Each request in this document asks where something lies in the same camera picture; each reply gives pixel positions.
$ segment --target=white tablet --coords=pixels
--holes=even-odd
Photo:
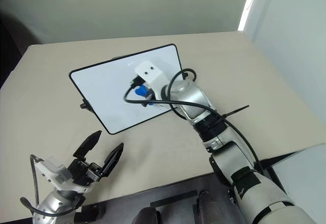
[[[73,70],[69,77],[108,133],[116,134],[148,121],[170,108],[155,105],[143,107],[130,104],[123,96],[137,76],[135,68],[143,61],[152,62],[171,80],[181,70],[177,47],[169,44],[150,50],[113,58],[109,61]],[[130,92],[130,99],[144,99]]]

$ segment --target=white wall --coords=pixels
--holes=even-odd
[[[326,0],[254,0],[244,32],[326,123],[325,4]]]
[[[5,25],[14,40],[27,46],[35,40],[53,43],[235,31],[245,1],[1,0],[0,8],[9,19]],[[31,37],[21,36],[29,32]]]

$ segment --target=gray floor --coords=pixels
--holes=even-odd
[[[170,198],[182,193],[196,190],[209,191],[212,198],[219,204],[224,220],[221,223],[245,223],[237,205],[233,205],[227,194],[227,187],[221,185],[214,174],[196,177],[179,183],[149,189],[129,196],[102,202],[106,205],[104,217],[97,224],[131,224],[138,212],[149,207],[150,203]],[[194,206],[197,196],[166,204],[156,209],[161,212],[162,224],[197,224]]]

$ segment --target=beige table surface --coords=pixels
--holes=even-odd
[[[0,93],[0,222],[29,217],[19,198],[34,203],[29,155],[65,165],[92,132],[103,130],[88,162],[99,165],[118,143],[125,149],[109,178],[86,195],[103,201],[212,172],[209,154],[192,127],[172,112],[116,135],[81,110],[68,73],[112,57],[175,43],[183,68],[221,112],[250,104],[230,120],[260,159],[326,142],[326,125],[243,33],[121,38],[29,47]],[[40,200],[52,190],[39,176]]]

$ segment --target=cable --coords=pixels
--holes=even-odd
[[[168,91],[167,91],[167,94],[168,94],[168,100],[171,101],[171,87],[172,87],[172,84],[174,83],[175,79],[182,73],[184,72],[191,72],[193,75],[194,75],[194,78],[193,78],[193,81],[196,80],[197,78],[197,74],[195,73],[195,71],[193,69],[190,69],[190,68],[187,68],[187,69],[183,69],[183,70],[180,70],[178,73],[176,73],[173,78],[171,79],[170,83],[169,83],[169,86],[168,86]],[[174,107],[172,104],[169,104],[170,105],[170,108],[171,110],[180,118],[186,120],[186,118],[181,115]]]
[[[202,105],[202,104],[191,103],[191,102],[186,102],[186,101],[175,101],[175,100],[130,100],[130,99],[127,99],[127,96],[128,96],[128,94],[130,93],[131,90],[132,90],[132,88],[129,88],[127,90],[127,92],[125,93],[125,95],[123,96],[123,100],[125,102],[127,102],[127,103],[136,103],[136,104],[138,104],[138,103],[140,103],[140,104],[148,104],[148,103],[181,104],[181,105],[189,105],[189,106],[203,108],[205,110],[208,110],[208,111],[212,112],[213,114],[218,116],[221,119],[221,121],[224,121],[226,124],[228,124],[243,139],[243,141],[248,146],[248,148],[250,149],[250,151],[252,152],[252,154],[253,154],[253,156],[254,156],[254,158],[256,160],[256,164],[257,164],[257,166],[259,168],[260,174],[262,174],[264,176],[263,168],[261,166],[261,163],[260,163],[260,161],[258,159],[258,156],[257,156],[256,152],[254,151],[253,147],[250,145],[250,143],[246,139],[246,137],[231,122],[229,122],[226,119],[227,115],[221,116],[216,110],[214,110],[214,109],[212,109],[210,107],[207,107],[207,106]]]
[[[47,213],[47,212],[44,212],[44,211],[40,211],[36,208],[34,208],[30,202],[28,201],[28,199],[26,199],[25,197],[21,197],[20,198],[20,202],[26,207],[28,208],[30,211],[32,212],[35,212],[35,213],[38,213],[40,215],[45,215],[45,216],[49,216],[49,217],[58,217],[58,216],[63,216],[63,215],[66,215],[66,214],[69,214],[70,212],[74,211],[74,208],[73,209],[70,209],[70,210],[67,210],[67,211],[64,211],[64,212],[60,212],[60,213]]]
[[[36,203],[36,206],[38,206],[38,204],[40,203],[40,200],[39,200],[39,188],[38,188],[38,185],[37,185],[37,177],[36,177],[34,160],[36,160],[36,156],[34,154],[31,154],[30,155],[30,163],[31,163],[33,182],[34,182],[35,203]]]

